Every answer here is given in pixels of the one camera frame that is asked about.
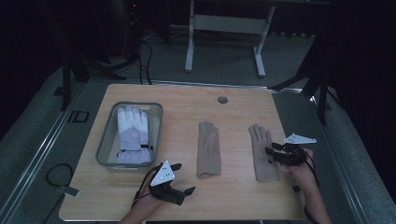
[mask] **glove finger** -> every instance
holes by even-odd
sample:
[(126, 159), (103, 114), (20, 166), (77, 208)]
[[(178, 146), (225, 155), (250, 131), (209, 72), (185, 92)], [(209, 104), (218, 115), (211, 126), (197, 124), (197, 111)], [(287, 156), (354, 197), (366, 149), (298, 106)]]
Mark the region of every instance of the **glove finger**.
[(259, 139), (262, 140), (264, 143), (267, 142), (267, 135), (266, 135), (266, 131), (265, 128), (260, 126), (259, 128)]
[(273, 140), (272, 140), (272, 135), (271, 135), (271, 131), (270, 130), (266, 130), (265, 134), (267, 136), (267, 144), (272, 144)]
[(258, 135), (257, 135), (257, 133), (256, 133), (256, 126), (258, 126), (258, 125), (257, 125), (257, 124), (254, 124), (254, 125), (252, 125), (252, 126), (250, 126), (250, 127), (248, 128), (248, 131), (249, 131), (250, 136), (251, 136), (251, 140), (252, 140), (253, 142), (257, 142), (257, 141), (259, 140)]
[(140, 116), (140, 113), (141, 113), (140, 108), (133, 107), (133, 110), (134, 110), (134, 122), (141, 123), (142, 117)]
[(125, 113), (126, 113), (126, 119), (130, 120), (134, 118), (134, 110), (131, 105), (126, 105), (125, 106)]
[(148, 126), (148, 128), (149, 128), (149, 118), (148, 118), (148, 114), (147, 114), (146, 112), (142, 111), (141, 118), (142, 118), (142, 123), (143, 123), (144, 125)]
[(215, 141), (214, 141), (214, 145), (213, 145), (213, 154), (216, 156), (220, 156), (219, 132), (216, 132)]
[(204, 149), (207, 154), (212, 155), (215, 147), (216, 133), (211, 133), (205, 140)]
[(208, 134), (211, 134), (211, 133), (214, 133), (214, 132), (218, 131), (218, 129), (216, 128), (216, 126), (212, 122), (208, 122), (207, 129), (208, 129)]
[(199, 134), (203, 138), (207, 138), (207, 136), (209, 135), (208, 125), (209, 122), (207, 121), (199, 123)]
[(125, 121), (125, 120), (126, 120), (126, 117), (125, 117), (125, 109), (124, 109), (123, 107), (120, 107), (120, 108), (117, 110), (117, 117), (118, 117), (119, 122), (120, 122), (120, 121)]

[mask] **white glove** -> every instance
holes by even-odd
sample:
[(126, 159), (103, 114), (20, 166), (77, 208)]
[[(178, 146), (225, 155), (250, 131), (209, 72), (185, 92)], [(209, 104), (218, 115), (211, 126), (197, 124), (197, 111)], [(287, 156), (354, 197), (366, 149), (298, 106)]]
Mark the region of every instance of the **white glove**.
[(149, 120), (146, 112), (131, 105), (118, 110), (120, 135), (119, 163), (144, 163), (149, 153)]

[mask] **black equipment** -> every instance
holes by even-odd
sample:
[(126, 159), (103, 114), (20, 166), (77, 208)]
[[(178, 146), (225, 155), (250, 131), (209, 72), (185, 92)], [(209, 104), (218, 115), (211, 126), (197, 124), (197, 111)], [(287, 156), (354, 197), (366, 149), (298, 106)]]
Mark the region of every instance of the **black equipment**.
[[(181, 163), (173, 164), (173, 165), (170, 166), (172, 171), (179, 170), (180, 167), (181, 167)], [(171, 180), (169, 180), (169, 181), (164, 182), (164, 183), (151, 186), (150, 183), (152, 183), (152, 180), (156, 177), (156, 175), (159, 173), (159, 171), (162, 168), (163, 168), (163, 163), (161, 162), (161, 164), (159, 166), (156, 166), (156, 167), (152, 168), (150, 171), (148, 171), (148, 173), (146, 174), (145, 178), (142, 181), (142, 184), (140, 186), (139, 191), (134, 196), (134, 202), (132, 204), (132, 207), (134, 207), (134, 204), (140, 198), (146, 196), (146, 195), (143, 195), (143, 196), (140, 197), (140, 192), (141, 192), (142, 188), (145, 186), (146, 180), (147, 180), (147, 178), (149, 177), (149, 175), (152, 172), (155, 172), (155, 174), (152, 176), (152, 178), (148, 182), (148, 188), (149, 188), (150, 194), (153, 197), (155, 197), (155, 198), (157, 198), (159, 200), (165, 201), (165, 202), (175, 203), (177, 205), (182, 205), (183, 202), (184, 202), (184, 198), (187, 197), (187, 196), (192, 195), (192, 193), (195, 190), (195, 187), (192, 187), (192, 188), (189, 188), (189, 189), (185, 189), (184, 191), (179, 191), (177, 189), (172, 189), (170, 184), (171, 184), (173, 178)]]
[(273, 143), (272, 148), (265, 148), (265, 152), (275, 161), (288, 166), (299, 166), (306, 161), (306, 153), (298, 144)]

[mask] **person's arm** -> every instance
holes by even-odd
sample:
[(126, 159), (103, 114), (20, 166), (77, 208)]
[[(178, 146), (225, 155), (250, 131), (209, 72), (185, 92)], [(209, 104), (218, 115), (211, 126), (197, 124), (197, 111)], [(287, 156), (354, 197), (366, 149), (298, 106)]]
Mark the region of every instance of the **person's arm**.
[[(313, 152), (305, 149), (308, 163), (313, 167)], [(320, 224), (332, 223), (326, 206), (323, 202), (322, 196), (318, 189), (317, 181), (314, 174), (306, 163), (299, 166), (287, 167), (294, 180), (300, 186), (300, 189), (305, 197), (305, 206), (309, 215)]]
[(132, 210), (120, 221), (120, 224), (140, 224), (154, 213), (161, 204), (163, 204), (163, 201), (149, 194), (147, 181), (140, 193), (140, 199), (136, 202)]

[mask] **table leg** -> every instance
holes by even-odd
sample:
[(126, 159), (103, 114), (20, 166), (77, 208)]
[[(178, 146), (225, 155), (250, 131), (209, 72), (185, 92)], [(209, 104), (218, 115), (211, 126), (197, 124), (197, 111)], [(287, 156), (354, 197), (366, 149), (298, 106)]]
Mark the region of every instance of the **table leg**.
[(190, 30), (189, 30), (189, 46), (187, 48), (186, 72), (192, 71), (192, 60), (194, 57), (194, 1), (190, 1)]
[(254, 58), (256, 60), (257, 72), (259, 77), (265, 77), (264, 64), (262, 62), (262, 46), (264, 45), (265, 37), (268, 35), (268, 30), (270, 28), (271, 19), (274, 16), (274, 11), (276, 7), (270, 7), (267, 19), (265, 20), (264, 26), (262, 27), (261, 39), (258, 47), (253, 48)]

